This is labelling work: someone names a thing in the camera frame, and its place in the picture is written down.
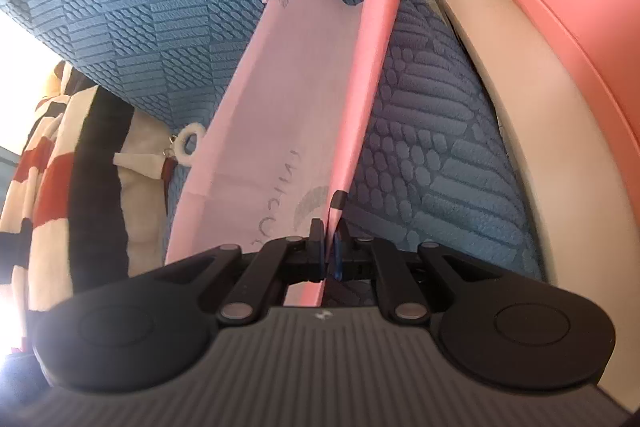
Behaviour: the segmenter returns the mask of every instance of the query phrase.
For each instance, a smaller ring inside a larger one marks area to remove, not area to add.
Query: red and white striped fabric
[[[22,315],[164,257],[168,127],[62,62],[47,94],[0,216],[0,285]]]

